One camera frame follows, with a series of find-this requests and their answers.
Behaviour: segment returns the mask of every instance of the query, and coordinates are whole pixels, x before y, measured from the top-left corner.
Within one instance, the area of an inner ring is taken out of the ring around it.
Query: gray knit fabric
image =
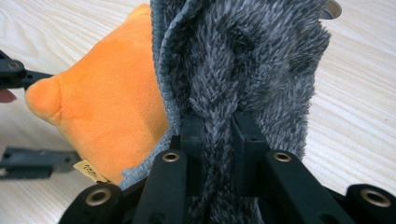
[[[314,73],[330,35],[326,0],[152,0],[153,53],[169,130],[150,156],[124,172],[126,188],[179,134],[183,115],[204,122],[204,188],[189,223],[262,223],[254,198],[235,194],[230,119],[250,113],[272,149],[304,155]]]

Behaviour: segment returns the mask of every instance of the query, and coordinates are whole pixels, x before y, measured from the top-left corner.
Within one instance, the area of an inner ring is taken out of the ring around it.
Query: black plastic bracket
[[[52,172],[69,172],[80,161],[76,151],[30,150],[6,148],[0,169],[0,179],[49,178]]]
[[[52,75],[26,70],[23,63],[12,60],[0,50],[0,89],[23,87],[27,90],[38,80],[48,77]]]

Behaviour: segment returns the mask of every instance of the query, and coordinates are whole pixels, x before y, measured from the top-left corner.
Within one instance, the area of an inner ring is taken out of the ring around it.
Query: wooden table
[[[26,68],[57,74],[79,60],[147,1],[0,1],[0,49]],[[331,44],[317,71],[304,164],[340,193],[369,183],[396,195],[396,1],[338,0],[341,17],[323,24]],[[6,146],[73,150],[18,100],[0,104]],[[90,179],[0,182],[0,223],[56,223]]]

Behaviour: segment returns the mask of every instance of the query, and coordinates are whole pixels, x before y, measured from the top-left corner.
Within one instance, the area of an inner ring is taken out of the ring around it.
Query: plush toy label
[[[80,171],[85,176],[92,179],[95,183],[97,182],[104,182],[107,183],[108,180],[102,176],[93,166],[92,164],[87,161],[79,161],[73,166],[76,170]]]

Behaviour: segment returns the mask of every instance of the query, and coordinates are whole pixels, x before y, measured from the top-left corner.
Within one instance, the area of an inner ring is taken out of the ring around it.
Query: orange plush toy
[[[149,5],[136,8],[69,70],[31,86],[26,102],[82,159],[119,184],[121,171],[143,161],[167,128]]]

